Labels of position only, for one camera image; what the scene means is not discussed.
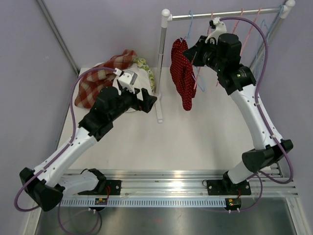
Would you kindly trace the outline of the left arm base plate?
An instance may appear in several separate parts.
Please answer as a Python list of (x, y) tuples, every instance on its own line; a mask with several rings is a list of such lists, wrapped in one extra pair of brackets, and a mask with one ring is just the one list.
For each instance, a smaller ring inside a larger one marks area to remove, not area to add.
[(121, 180), (103, 180), (100, 181), (92, 190), (79, 192), (79, 195), (120, 195)]

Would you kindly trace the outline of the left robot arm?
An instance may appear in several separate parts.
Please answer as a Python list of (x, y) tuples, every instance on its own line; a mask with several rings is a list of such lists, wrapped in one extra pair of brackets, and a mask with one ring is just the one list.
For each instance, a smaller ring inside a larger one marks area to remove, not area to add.
[(55, 208), (65, 195), (105, 194), (107, 178), (99, 170), (92, 168), (69, 177), (64, 177), (64, 172), (113, 129), (113, 122), (122, 114), (130, 108), (148, 113), (156, 100), (145, 88), (134, 92), (103, 88), (67, 143), (34, 169), (26, 167), (20, 172), (22, 189), (46, 212)]

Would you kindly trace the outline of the blue wire hanger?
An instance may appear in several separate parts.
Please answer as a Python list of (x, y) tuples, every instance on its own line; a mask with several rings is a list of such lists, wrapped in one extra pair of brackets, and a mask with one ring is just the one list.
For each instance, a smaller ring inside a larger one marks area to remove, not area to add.
[[(286, 1), (280, 5), (279, 11), (277, 15), (275, 16), (274, 20), (272, 21), (271, 25), (268, 27), (265, 38), (268, 44), (268, 47), (270, 43), (273, 41), (275, 35), (277, 34), (280, 26), (282, 25), (284, 19), (286, 18), (285, 15), (287, 12), (287, 9), (285, 7)], [(252, 60), (250, 64), (250, 69), (255, 72), (259, 71), (261, 69), (261, 65), (264, 63), (265, 60), (265, 44), (262, 42), (256, 52), (256, 55), (254, 59)]]

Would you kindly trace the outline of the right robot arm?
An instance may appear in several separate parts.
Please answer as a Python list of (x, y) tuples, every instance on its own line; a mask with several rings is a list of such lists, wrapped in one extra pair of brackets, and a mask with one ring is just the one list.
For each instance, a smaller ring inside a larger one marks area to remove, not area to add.
[(201, 35), (183, 55), (197, 67), (207, 66), (216, 72), (218, 81), (238, 106), (250, 131), (252, 150), (242, 154), (242, 160), (225, 172), (222, 179), (207, 182), (209, 195), (250, 195), (247, 178), (271, 166), (293, 149), (275, 129), (256, 91), (256, 80), (249, 67), (240, 63), (241, 42), (235, 34), (223, 33), (218, 38)]

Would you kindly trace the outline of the beige red plaid skirt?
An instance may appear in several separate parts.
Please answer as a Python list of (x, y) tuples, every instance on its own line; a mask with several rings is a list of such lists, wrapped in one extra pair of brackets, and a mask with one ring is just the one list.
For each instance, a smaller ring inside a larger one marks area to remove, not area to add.
[[(111, 68), (125, 70), (133, 64), (137, 53), (133, 50), (124, 50), (122, 54), (113, 56), (110, 60), (101, 63), (95, 68)], [(112, 86), (116, 75), (110, 70), (90, 71), (84, 75), (78, 85), (78, 94), (74, 100), (75, 106), (90, 109), (96, 97), (104, 87)]]

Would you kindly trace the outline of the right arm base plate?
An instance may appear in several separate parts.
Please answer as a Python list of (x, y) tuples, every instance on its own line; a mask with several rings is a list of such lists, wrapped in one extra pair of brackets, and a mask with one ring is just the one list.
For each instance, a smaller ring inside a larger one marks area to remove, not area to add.
[(251, 195), (250, 184), (247, 181), (232, 184), (224, 180), (206, 180), (206, 184), (210, 196)]

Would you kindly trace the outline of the red polka dot skirt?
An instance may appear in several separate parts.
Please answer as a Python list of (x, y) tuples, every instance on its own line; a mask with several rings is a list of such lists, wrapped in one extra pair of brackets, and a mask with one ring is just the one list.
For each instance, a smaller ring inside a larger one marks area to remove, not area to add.
[(196, 95), (194, 88), (194, 72), (190, 61), (183, 55), (188, 50), (187, 42), (184, 39), (176, 39), (171, 49), (170, 74), (178, 94), (182, 100), (185, 111), (192, 109), (192, 99)]

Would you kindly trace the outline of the lemon print skirt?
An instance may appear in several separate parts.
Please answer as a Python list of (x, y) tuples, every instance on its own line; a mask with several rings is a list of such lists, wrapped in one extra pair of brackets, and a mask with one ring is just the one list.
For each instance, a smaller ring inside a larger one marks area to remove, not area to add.
[(144, 58), (137, 57), (133, 60), (133, 63), (137, 64), (138, 68), (146, 71), (149, 82), (150, 82), (151, 90), (152, 92), (155, 92), (156, 90), (155, 76), (152, 70), (150, 69), (149, 65), (147, 64), (146, 60)]

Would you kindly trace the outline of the pink hanger with plaid skirt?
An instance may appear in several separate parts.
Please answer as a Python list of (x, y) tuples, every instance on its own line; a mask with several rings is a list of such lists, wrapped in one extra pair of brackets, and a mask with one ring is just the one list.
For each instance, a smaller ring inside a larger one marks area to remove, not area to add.
[[(214, 11), (211, 12), (210, 15), (210, 20), (213, 20), (213, 15), (214, 15)], [(208, 29), (207, 29), (207, 36), (210, 33), (211, 30), (211, 26), (210, 23), (208, 23)], [(194, 90), (196, 90), (196, 88), (199, 88), (202, 92), (205, 92), (205, 81), (203, 80), (203, 78), (200, 75), (200, 71), (201, 71), (201, 67), (196, 67), (196, 77), (193, 76), (194, 80), (195, 80), (195, 85), (194, 85)]]

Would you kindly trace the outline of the white pleated skirt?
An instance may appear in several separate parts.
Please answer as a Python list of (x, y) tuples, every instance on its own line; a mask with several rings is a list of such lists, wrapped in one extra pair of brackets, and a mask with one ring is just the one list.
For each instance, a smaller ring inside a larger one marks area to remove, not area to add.
[(137, 79), (136, 79), (135, 84), (134, 84), (134, 87), (139, 89), (139, 93), (137, 94), (137, 98), (138, 99), (140, 98), (140, 91), (142, 88), (146, 88), (148, 90), (149, 95), (153, 95), (146, 71), (138, 68), (137, 64), (131, 65), (129, 70), (131, 70), (137, 74)]

